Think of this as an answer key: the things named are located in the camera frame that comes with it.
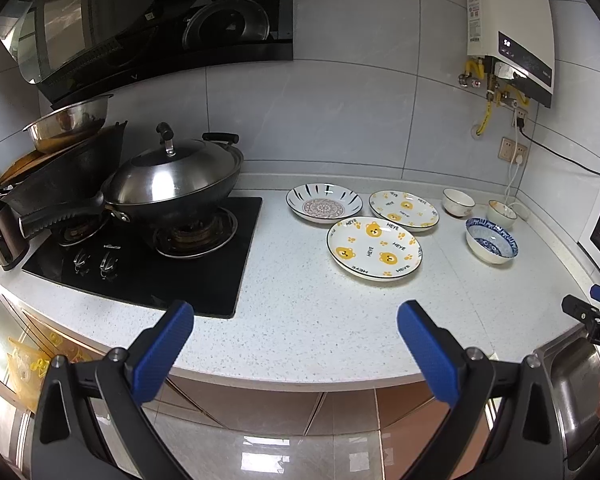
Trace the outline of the yellow plastic bag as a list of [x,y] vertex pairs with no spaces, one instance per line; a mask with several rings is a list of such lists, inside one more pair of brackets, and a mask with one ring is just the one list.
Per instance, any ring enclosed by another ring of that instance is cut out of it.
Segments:
[[7,341],[10,345],[6,356],[9,388],[21,404],[35,413],[56,348],[53,346],[46,349],[33,348],[12,337],[8,337]]

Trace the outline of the steel mixing bowl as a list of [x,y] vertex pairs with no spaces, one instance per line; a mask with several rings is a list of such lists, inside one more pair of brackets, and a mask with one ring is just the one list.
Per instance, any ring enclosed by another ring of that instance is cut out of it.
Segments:
[[103,94],[54,110],[23,128],[34,148],[53,154],[94,136],[105,125],[111,94]]

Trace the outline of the black frying pan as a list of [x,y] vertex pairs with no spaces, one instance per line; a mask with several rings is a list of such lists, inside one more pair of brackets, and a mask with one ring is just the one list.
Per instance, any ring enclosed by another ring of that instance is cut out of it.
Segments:
[[0,186],[0,203],[20,216],[95,196],[120,165],[127,122],[116,122],[67,151],[52,156],[15,184]]

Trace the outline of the black wok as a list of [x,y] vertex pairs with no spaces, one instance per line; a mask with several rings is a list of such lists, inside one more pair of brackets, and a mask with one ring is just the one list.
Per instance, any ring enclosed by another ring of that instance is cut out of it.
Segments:
[[157,205],[111,205],[105,200],[105,186],[111,177],[105,181],[102,185],[102,189],[88,200],[81,200],[80,202],[71,205],[50,206],[38,212],[34,212],[33,214],[21,216],[19,223],[22,235],[31,237],[37,232],[40,232],[59,221],[79,216],[80,214],[100,214],[104,210],[109,210],[115,217],[125,222],[148,221],[152,223],[172,224],[191,217],[196,214],[197,211],[215,205],[221,201],[218,200],[213,203],[205,203],[202,200],[189,197],[184,198],[184,200],[170,200],[170,202]]

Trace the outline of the beige wall socket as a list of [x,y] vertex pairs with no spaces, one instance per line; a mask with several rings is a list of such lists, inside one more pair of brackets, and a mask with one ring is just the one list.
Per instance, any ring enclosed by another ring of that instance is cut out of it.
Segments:
[[524,144],[503,136],[498,149],[498,158],[505,160],[508,164],[522,165],[526,161],[527,152],[528,148]]

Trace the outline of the mandala pattern plate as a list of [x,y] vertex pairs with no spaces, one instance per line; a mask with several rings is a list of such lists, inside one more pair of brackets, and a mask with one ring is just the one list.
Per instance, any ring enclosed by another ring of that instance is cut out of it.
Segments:
[[287,193],[286,203],[299,218],[318,224],[356,216],[363,208],[358,193],[331,183],[298,185]]

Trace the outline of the white water heater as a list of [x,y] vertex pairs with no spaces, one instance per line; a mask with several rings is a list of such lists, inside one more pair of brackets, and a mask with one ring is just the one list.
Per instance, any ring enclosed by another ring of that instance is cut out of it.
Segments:
[[555,45],[548,0],[466,0],[467,55],[546,108],[554,96]]

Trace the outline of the brown knife block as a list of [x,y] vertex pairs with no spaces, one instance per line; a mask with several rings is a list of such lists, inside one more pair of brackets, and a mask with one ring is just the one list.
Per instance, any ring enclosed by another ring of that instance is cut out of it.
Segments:
[[12,208],[0,202],[0,263],[5,271],[12,270],[29,251],[29,241],[20,232],[18,218]]

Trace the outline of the blue patterned bowl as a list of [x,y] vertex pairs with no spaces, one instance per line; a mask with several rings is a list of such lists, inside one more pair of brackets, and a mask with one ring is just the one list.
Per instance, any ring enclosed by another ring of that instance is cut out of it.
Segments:
[[499,266],[512,262],[519,254],[518,244],[509,232],[485,218],[468,218],[465,238],[470,250],[485,263]]

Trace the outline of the steel wok lid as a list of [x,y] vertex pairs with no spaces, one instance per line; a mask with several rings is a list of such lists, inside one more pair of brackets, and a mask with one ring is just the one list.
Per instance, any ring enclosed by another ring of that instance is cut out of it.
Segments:
[[199,139],[177,136],[157,125],[160,146],[127,162],[105,186],[105,200],[116,206],[157,205],[193,197],[213,203],[230,194],[244,155],[236,133],[206,132]]

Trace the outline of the flower pattern bowl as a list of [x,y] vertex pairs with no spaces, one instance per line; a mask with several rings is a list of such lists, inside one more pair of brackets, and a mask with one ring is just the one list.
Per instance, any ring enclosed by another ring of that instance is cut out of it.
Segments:
[[486,218],[492,223],[509,231],[515,224],[518,216],[516,211],[500,202],[499,200],[490,200],[486,208]]

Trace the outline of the small bear pattern plate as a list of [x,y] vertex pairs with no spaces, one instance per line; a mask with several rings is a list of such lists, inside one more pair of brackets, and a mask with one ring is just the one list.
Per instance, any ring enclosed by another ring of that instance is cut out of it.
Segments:
[[377,191],[370,194],[368,203],[376,217],[403,226],[411,233],[429,231],[440,220],[440,214],[434,206],[409,192]]

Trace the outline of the black range hood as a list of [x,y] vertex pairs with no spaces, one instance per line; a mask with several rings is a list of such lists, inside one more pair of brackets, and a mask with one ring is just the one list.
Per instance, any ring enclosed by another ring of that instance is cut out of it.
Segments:
[[294,0],[10,0],[0,39],[54,107],[181,70],[294,57]]

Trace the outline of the white brown-rimmed bowl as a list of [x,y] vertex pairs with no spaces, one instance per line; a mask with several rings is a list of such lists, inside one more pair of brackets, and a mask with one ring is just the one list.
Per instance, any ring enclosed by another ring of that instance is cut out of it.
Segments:
[[468,194],[455,188],[443,190],[442,207],[451,216],[455,218],[470,217],[475,206],[475,200]]

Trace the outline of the stainless steel sink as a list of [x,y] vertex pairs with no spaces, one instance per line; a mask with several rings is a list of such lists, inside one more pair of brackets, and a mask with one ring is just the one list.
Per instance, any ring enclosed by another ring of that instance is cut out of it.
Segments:
[[588,341],[583,326],[574,326],[535,354],[550,383],[565,477],[574,479],[600,450],[600,346]]

